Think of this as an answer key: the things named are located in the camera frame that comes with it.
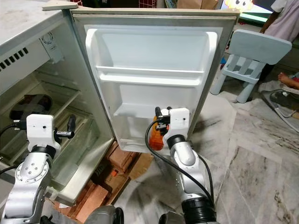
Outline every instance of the person's foot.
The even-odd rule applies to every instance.
[[[288,87],[292,88],[293,87],[293,82],[291,78],[289,78],[285,73],[281,72],[278,75],[278,80],[284,84],[286,84]]]

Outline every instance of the television screen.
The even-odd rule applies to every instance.
[[[273,12],[271,5],[275,0],[223,0],[221,9],[237,8],[241,11],[240,18],[266,22]]]

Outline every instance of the pink clothing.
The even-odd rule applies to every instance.
[[[299,34],[299,0],[276,0],[271,8],[280,14],[265,34],[293,42]]]

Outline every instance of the floor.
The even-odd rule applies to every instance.
[[[239,81],[228,80],[218,96],[209,94],[191,137],[212,172],[217,221],[298,224],[298,134],[258,92],[251,102],[235,103],[240,89]],[[173,181],[170,168],[154,160],[115,203],[124,209],[125,224],[157,224],[170,210],[180,213]]]

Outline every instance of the black cable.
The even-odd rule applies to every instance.
[[[3,173],[5,173],[6,171],[9,171],[9,170],[11,170],[11,169],[17,168],[18,166],[19,166],[19,165],[13,165],[13,166],[11,166],[11,167],[7,167],[7,168],[5,168],[5,169],[3,169],[3,170],[0,170],[0,175],[3,174]]]
[[[52,218],[53,218],[52,215],[49,218],[46,216],[42,216],[40,220],[40,224],[55,224],[54,222],[51,222]]]
[[[0,131],[0,137],[1,137],[1,135],[2,135],[7,129],[9,129],[9,128],[11,128],[11,127],[15,127],[15,124],[10,124],[10,125],[4,127],[4,128]]]
[[[199,154],[197,154],[198,157],[200,158],[200,160],[205,164],[206,166],[206,171],[207,171],[207,174],[209,176],[209,182],[210,182],[210,192],[211,192],[211,198],[213,198],[214,200],[214,189],[213,189],[213,180],[212,180],[212,175],[211,175],[211,171],[210,171],[210,168],[209,166],[207,165],[206,161],[204,160],[204,158],[202,158]]]
[[[173,162],[171,162],[170,160],[164,158],[163,156],[161,156],[159,153],[155,152],[149,145],[149,132],[151,127],[155,124],[158,123],[159,120],[154,120],[148,127],[148,129],[145,132],[145,145],[146,147],[150,150],[150,152],[158,157],[159,159],[163,160],[164,162],[166,162],[168,165],[172,166],[173,168],[175,168],[176,170],[178,170],[179,172],[181,172],[182,174],[184,174],[185,176],[187,176],[190,180],[192,180],[196,185],[198,185],[206,194],[206,196],[208,197],[208,199],[211,201],[212,205],[214,206],[214,199],[211,197],[210,193],[206,190],[206,188],[199,183],[196,179],[194,179],[190,174],[188,174],[186,171],[184,171],[183,169],[181,169],[179,166],[177,166],[176,164],[174,164]]]

